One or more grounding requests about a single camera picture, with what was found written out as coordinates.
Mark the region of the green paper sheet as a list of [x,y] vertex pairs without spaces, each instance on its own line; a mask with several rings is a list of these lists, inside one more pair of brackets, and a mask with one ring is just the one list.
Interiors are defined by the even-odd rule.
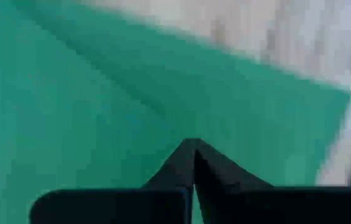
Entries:
[[0,224],[44,194],[142,187],[185,139],[313,185],[350,92],[74,0],[0,0]]

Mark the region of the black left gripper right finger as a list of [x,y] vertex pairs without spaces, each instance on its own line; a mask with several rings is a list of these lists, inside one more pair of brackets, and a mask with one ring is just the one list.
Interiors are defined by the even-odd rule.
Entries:
[[351,187],[274,186],[201,139],[194,166],[205,224],[351,224]]

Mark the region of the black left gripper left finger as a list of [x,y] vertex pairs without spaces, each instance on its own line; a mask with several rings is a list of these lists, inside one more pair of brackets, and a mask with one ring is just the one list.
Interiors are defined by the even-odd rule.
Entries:
[[195,141],[185,139],[140,188],[62,189],[39,197],[30,224],[191,224]]

